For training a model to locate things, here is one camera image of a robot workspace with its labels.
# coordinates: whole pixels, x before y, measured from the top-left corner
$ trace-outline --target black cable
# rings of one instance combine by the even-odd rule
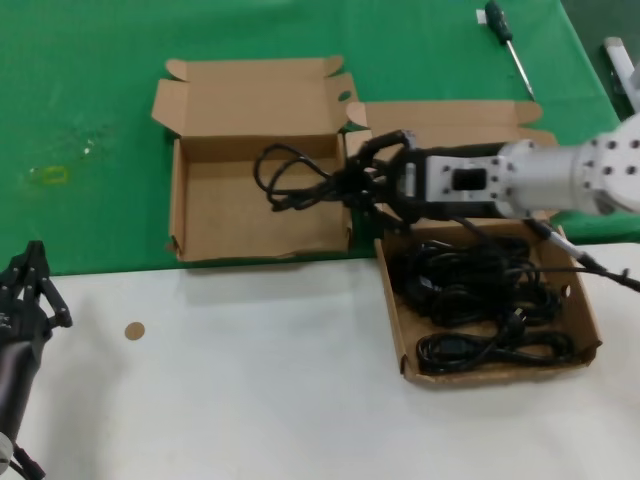
[[[391,285],[407,305],[441,327],[499,321],[520,309],[526,326],[545,325],[560,308],[518,237],[456,248],[425,242],[392,258]]]
[[[529,260],[527,241],[485,236],[470,247],[425,242],[389,262],[394,291],[434,325],[496,324],[493,336],[444,333],[420,339],[416,354],[421,372],[464,372],[490,362],[551,366],[574,361],[573,342],[566,334],[527,331],[551,323],[561,308],[559,296],[542,280],[545,269]],[[526,351],[533,346],[540,351],[546,347],[548,353]]]
[[[464,217],[451,217],[451,220],[454,221],[454,222],[459,223],[460,225],[465,227],[467,230],[475,233],[484,242],[486,242],[488,244],[495,244],[495,242],[493,241],[491,236],[489,236],[489,234],[487,232],[482,230],[480,227],[478,227],[472,221],[470,221],[470,220],[468,220],[468,219],[466,219]]]
[[[588,268],[589,270],[607,271],[607,269],[600,265],[595,258],[587,252],[579,250],[578,247],[564,238],[562,234],[556,231],[551,224],[534,218],[527,218],[522,222],[540,238],[550,240],[557,246],[560,246],[560,248],[568,252],[583,267]]]
[[[613,280],[623,287],[630,288],[640,293],[640,281],[629,278],[629,270],[625,269],[623,273],[611,273],[607,270],[601,270],[600,268],[583,268],[583,267],[535,267],[529,270],[530,272],[539,273],[588,273],[590,275],[598,275],[600,277]]]
[[[549,353],[533,354],[523,349],[547,347]],[[555,366],[571,363],[574,345],[560,332],[528,332],[506,339],[503,333],[494,337],[463,333],[440,333],[424,337],[416,345],[420,371],[443,374],[469,371],[481,363],[512,363],[524,366]]]
[[[293,158],[284,161],[268,182],[262,180],[262,164],[274,152],[287,152]],[[282,177],[295,165],[302,164],[311,169],[321,181],[307,188],[277,188]],[[373,182],[369,175],[353,161],[344,169],[332,174],[322,170],[311,158],[294,147],[276,143],[267,147],[253,165],[253,178],[258,187],[267,194],[267,200],[274,212],[284,210],[305,210],[319,202],[343,202],[349,208],[369,210],[373,205]]]

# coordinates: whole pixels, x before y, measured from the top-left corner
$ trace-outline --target screwdriver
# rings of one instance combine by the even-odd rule
[[[524,84],[529,91],[529,95],[531,95],[531,99],[535,101],[535,96],[533,95],[533,88],[531,88],[531,83],[527,78],[527,74],[524,72],[524,68],[520,63],[520,59],[518,59],[518,55],[516,55],[516,51],[513,48],[513,44],[511,41],[513,40],[513,33],[509,29],[509,25],[507,24],[507,17],[504,12],[500,8],[500,6],[494,2],[494,0],[489,0],[489,2],[484,7],[484,13],[487,17],[487,25],[496,34],[498,40],[502,45],[506,45],[511,52],[511,56],[513,60],[516,62],[516,66],[520,71],[520,75],[522,76],[522,80],[524,80]]]

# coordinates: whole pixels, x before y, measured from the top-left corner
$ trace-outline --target screwdriver shaft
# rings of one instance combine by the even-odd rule
[[[522,80],[524,80],[524,84],[527,87],[527,90],[529,91],[529,95],[531,95],[531,100],[535,101],[536,97],[533,94],[533,88],[531,87],[531,83],[529,82],[529,78],[527,77],[527,74],[524,71],[524,68],[522,67],[522,64],[520,63],[520,59],[518,58],[518,55],[516,54],[515,49],[513,48],[513,44],[511,43],[511,41],[507,41],[507,47],[509,47],[509,51],[511,52],[511,56],[513,57],[513,61],[516,62],[516,66],[518,67],[518,70],[520,71],[520,75],[522,76]]]

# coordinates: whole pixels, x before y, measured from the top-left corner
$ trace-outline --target stain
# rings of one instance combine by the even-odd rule
[[[140,322],[132,322],[124,329],[124,336],[129,340],[140,340],[144,335],[144,325]]]
[[[41,185],[54,185],[59,183],[67,183],[69,180],[69,170],[62,165],[54,165],[52,167],[34,167],[29,170],[31,179]]]

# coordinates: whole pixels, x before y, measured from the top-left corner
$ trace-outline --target screwdriver handle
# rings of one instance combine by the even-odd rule
[[[513,40],[513,33],[507,24],[507,17],[496,2],[489,0],[484,7],[484,13],[487,17],[487,25],[496,34],[502,45]]]

